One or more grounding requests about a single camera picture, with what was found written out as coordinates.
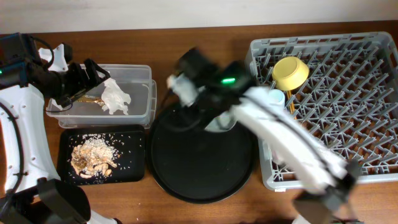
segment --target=black plate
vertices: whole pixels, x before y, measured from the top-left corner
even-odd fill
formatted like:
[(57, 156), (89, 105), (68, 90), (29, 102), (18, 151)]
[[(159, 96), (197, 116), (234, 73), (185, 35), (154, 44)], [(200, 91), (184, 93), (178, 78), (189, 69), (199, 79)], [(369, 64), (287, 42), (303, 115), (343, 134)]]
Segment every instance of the black plate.
[[(109, 141), (108, 145), (114, 146), (119, 151), (120, 157), (113, 162), (120, 165), (117, 168), (109, 166), (112, 170), (111, 177), (84, 179), (76, 174), (70, 164), (70, 159), (72, 159), (73, 148), (84, 143), (85, 140), (82, 138), (84, 134), (105, 134), (104, 140)], [(145, 171), (144, 149), (145, 133), (141, 125), (68, 129), (61, 134), (57, 172), (63, 181), (73, 185), (138, 181), (143, 178)]]
[(251, 175), (257, 139), (241, 124), (225, 133), (169, 131), (178, 123), (172, 105), (152, 124), (146, 156), (156, 182), (170, 195), (191, 203), (211, 203), (237, 192)]

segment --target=white wall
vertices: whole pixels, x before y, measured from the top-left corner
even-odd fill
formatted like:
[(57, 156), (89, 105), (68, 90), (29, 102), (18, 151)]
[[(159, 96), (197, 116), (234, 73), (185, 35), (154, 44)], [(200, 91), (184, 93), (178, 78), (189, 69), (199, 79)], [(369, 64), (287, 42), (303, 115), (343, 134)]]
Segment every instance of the white wall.
[(398, 0), (0, 0), (0, 34), (398, 19)]

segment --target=brown wooden tabletop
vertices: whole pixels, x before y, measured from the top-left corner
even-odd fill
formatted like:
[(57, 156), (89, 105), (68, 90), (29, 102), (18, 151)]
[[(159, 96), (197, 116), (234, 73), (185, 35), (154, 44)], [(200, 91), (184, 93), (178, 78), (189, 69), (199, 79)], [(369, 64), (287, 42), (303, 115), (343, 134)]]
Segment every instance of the brown wooden tabletop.
[[(373, 31), (389, 32), (398, 41), (398, 21), (66, 32), (35, 36), (52, 46), (61, 42), (70, 44), (76, 62), (92, 58), (97, 63), (149, 65), (152, 78), (157, 82), (157, 97), (161, 99), (166, 92), (165, 79), (176, 61), (194, 46), (214, 62), (225, 66), (232, 60), (243, 60), (254, 39)], [(56, 119), (47, 115), (44, 121), (50, 153), (56, 165), (63, 129)], [(1, 147), (0, 184), (3, 186), (6, 163), (4, 146)], [(93, 210), (106, 217), (116, 217), (123, 223), (262, 223), (273, 218), (293, 219), (297, 212), (291, 200), (300, 192), (276, 193), (266, 189), (259, 166), (238, 193), (208, 205), (195, 205), (173, 198), (156, 184), (148, 171), (138, 182), (82, 188)], [(351, 203), (361, 221), (397, 223), (398, 182), (359, 185)]]

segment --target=white tissue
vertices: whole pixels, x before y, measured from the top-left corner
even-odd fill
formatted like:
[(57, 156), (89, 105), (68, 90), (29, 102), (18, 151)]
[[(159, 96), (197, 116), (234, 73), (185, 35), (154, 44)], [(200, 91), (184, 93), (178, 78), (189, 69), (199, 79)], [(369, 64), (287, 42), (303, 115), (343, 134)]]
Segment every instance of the white tissue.
[(104, 84), (105, 90), (101, 95), (101, 99), (104, 101), (105, 105), (102, 107), (102, 110), (106, 111), (109, 109), (109, 114), (121, 110), (125, 115), (128, 115), (127, 111), (129, 109), (124, 103), (130, 104), (130, 95), (124, 93), (112, 78), (105, 80)]

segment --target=wooden table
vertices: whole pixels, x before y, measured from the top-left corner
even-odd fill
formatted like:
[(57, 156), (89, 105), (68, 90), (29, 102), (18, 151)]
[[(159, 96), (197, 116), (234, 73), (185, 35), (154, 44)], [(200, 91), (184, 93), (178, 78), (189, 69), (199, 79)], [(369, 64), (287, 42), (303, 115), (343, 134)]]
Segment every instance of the wooden table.
[[(198, 46), (221, 66), (244, 59), (250, 41), (270, 37), (387, 31), (398, 41), (398, 21), (220, 27), (204, 29), (121, 30), (37, 34), (52, 46), (66, 42), (74, 61), (149, 65), (157, 82), (158, 99), (166, 92), (165, 79), (176, 61)], [(60, 134), (58, 121), (44, 116), (54, 163)], [(4, 184), (4, 150), (0, 183)], [(165, 193), (148, 173), (139, 182), (83, 186), (93, 210), (123, 223), (263, 223), (272, 218), (294, 218), (291, 200), (299, 190), (276, 193), (262, 184), (259, 166), (234, 196), (209, 205), (194, 205)], [(359, 185), (351, 198), (359, 219), (366, 223), (397, 223), (398, 182)]]

